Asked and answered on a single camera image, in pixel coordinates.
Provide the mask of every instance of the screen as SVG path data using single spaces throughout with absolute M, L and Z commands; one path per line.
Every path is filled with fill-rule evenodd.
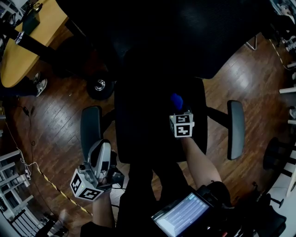
M 208 208 L 209 206 L 206 203 L 201 201 L 194 193 L 191 193 L 174 208 L 163 215 L 159 215 L 154 221 L 168 236 L 176 237 Z

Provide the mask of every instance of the person's arm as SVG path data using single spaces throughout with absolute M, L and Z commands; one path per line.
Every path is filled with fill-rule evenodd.
M 213 181 L 221 182 L 218 170 L 191 137 L 181 138 L 181 143 L 189 171 L 197 188 L 200 188 L 202 185 L 207 186 Z
M 113 228 L 115 227 L 110 192 L 103 193 L 92 204 L 92 222 L 96 225 Z

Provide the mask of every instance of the blue object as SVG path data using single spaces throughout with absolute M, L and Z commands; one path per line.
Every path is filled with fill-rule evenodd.
M 173 102 L 175 108 L 177 110 L 181 110 L 183 107 L 183 99 L 181 96 L 177 95 L 176 93 L 173 93 L 171 95 L 171 101 Z

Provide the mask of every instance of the yellow black caution tape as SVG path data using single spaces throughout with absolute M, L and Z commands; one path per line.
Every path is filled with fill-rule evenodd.
M 73 201 L 72 199 L 70 199 L 66 194 L 64 194 L 60 189 L 58 189 L 56 187 L 56 185 L 54 185 L 49 179 L 48 177 L 46 177 L 44 175 L 44 173 L 41 172 L 41 170 L 39 169 L 39 167 L 37 167 L 37 170 L 39 171 L 39 173 L 45 178 L 45 180 L 50 183 L 58 192 L 61 193 L 61 195 L 63 195 L 66 199 L 68 199 L 69 201 L 71 201 L 73 204 L 75 204 L 76 206 L 79 206 L 81 210 L 83 210 L 84 212 L 86 212 L 89 215 L 93 215 L 92 213 L 90 213 L 88 210 L 86 210 L 85 208 L 83 208 L 82 206 L 80 206 L 77 202 Z

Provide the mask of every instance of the wooden table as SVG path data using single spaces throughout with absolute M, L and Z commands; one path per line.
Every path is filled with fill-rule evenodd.
M 38 3 L 43 3 L 39 12 L 40 24 L 30 36 L 48 46 L 59 34 L 68 17 L 55 0 L 40 0 Z M 16 30 L 21 31 L 22 25 L 18 25 Z M 16 45 L 14 40 L 9 39 L 2 59 L 0 74 L 2 85 L 15 86 L 27 75 L 38 59 L 38 55 Z

